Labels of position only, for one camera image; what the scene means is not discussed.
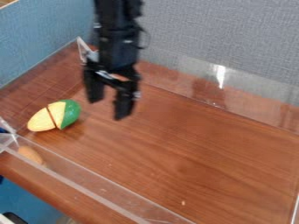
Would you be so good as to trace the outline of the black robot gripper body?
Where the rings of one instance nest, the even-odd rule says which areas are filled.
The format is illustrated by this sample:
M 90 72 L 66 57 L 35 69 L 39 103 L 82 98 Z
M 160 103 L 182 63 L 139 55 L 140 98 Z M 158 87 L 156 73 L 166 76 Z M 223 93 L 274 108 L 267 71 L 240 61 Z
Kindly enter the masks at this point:
M 139 51 L 148 45 L 140 44 L 147 30 L 138 23 L 143 16 L 143 0 L 94 0 L 98 62 L 83 63 L 84 72 L 92 71 L 104 86 L 119 90 L 126 84 L 136 85 L 140 74 L 135 69 Z

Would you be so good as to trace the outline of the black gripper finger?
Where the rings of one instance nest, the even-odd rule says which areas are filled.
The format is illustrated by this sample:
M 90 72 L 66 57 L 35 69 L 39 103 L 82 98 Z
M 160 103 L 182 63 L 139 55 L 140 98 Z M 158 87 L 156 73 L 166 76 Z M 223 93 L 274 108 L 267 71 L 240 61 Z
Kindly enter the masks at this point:
M 84 85 L 87 89 L 88 102 L 99 102 L 104 98 L 104 84 L 96 73 L 84 72 Z
M 126 84 L 116 91 L 115 104 L 115 119 L 122 120 L 132 114 L 136 104 L 136 85 Z

